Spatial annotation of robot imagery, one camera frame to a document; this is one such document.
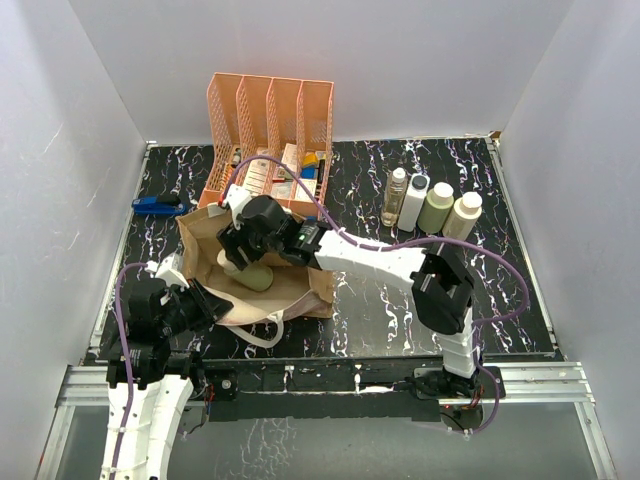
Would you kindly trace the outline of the green bottle beige cap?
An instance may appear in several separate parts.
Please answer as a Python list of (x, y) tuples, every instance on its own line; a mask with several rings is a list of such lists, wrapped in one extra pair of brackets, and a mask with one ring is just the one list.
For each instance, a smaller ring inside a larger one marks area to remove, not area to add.
[(250, 290), (264, 292), (273, 283), (272, 269), (260, 262), (251, 263), (244, 270), (240, 270), (226, 257), (224, 250), (219, 251), (217, 262), (228, 277)]
[(477, 192), (466, 192), (457, 199), (441, 230), (447, 238), (465, 241), (482, 214), (482, 197)]
[(454, 192), (446, 182), (436, 183), (424, 199), (417, 225), (426, 234), (438, 233), (454, 204)]

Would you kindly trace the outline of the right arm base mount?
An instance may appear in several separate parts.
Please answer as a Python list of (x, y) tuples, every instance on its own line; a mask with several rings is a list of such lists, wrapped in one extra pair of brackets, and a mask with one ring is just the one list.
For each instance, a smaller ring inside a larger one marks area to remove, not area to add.
[(416, 368), (405, 378), (409, 390), (422, 400), (460, 401), (462, 409), (478, 407), (482, 400), (502, 400), (506, 391), (501, 372), (490, 367), (486, 372), (476, 370), (470, 378), (453, 374), (444, 368)]

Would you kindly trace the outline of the clear bottle amber liquid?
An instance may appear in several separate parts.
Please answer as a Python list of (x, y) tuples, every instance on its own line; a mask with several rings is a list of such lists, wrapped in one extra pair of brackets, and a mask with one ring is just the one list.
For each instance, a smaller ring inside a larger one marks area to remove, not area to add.
[(402, 167), (395, 168), (388, 175), (384, 202), (381, 210), (381, 221), (384, 226), (396, 224), (406, 193), (408, 177)]

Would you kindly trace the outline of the white bottle dark grey cap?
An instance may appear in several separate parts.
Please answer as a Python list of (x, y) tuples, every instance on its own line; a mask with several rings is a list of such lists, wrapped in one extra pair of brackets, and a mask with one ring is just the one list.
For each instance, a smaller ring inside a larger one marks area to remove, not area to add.
[(397, 228), (404, 232), (412, 232), (423, 207), (430, 184), (425, 174), (415, 173), (411, 176), (401, 211), (397, 220)]

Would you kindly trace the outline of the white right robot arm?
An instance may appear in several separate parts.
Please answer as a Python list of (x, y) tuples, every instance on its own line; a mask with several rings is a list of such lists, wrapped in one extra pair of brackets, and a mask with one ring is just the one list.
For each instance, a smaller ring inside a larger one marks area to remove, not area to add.
[(420, 322), (440, 339), (447, 388), (466, 397), (480, 387), (471, 326), (474, 281), (451, 248), (394, 248), (348, 237), (326, 222), (299, 220), (272, 197), (237, 186), (221, 207), (231, 222), (217, 240), (234, 267), (243, 271), (270, 253), (291, 265), (350, 272), (403, 290), (412, 296)]

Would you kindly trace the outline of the brown canvas tote bag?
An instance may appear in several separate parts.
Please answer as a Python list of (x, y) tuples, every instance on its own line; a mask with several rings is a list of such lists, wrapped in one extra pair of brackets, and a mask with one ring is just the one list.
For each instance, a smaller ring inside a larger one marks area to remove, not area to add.
[(285, 322), (300, 316), (329, 318), (333, 314), (331, 272), (293, 266), (275, 254), (260, 264), (271, 269), (272, 283), (262, 292), (237, 281), (218, 261), (220, 230), (233, 224), (231, 213), (212, 214), (208, 207), (177, 218), (182, 245), (181, 273), (197, 279), (211, 294), (233, 303), (218, 322), (249, 344), (271, 348), (283, 337)]

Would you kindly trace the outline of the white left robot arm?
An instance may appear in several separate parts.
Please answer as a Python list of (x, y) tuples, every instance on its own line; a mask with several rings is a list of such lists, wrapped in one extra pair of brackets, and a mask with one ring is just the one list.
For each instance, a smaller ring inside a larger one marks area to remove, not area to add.
[(109, 417), (99, 476), (164, 479), (189, 399), (212, 401), (198, 353), (175, 353), (171, 341), (208, 329), (233, 308), (196, 280), (168, 286), (145, 279), (131, 290), (127, 315), (111, 344), (106, 382)]

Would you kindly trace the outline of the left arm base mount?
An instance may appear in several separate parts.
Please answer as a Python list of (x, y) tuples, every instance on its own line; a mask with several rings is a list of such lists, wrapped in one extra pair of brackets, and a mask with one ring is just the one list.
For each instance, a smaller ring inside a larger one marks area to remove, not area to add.
[(232, 401), (238, 394), (238, 375), (235, 370), (208, 368), (197, 370), (192, 378), (194, 390), (191, 400), (211, 403)]

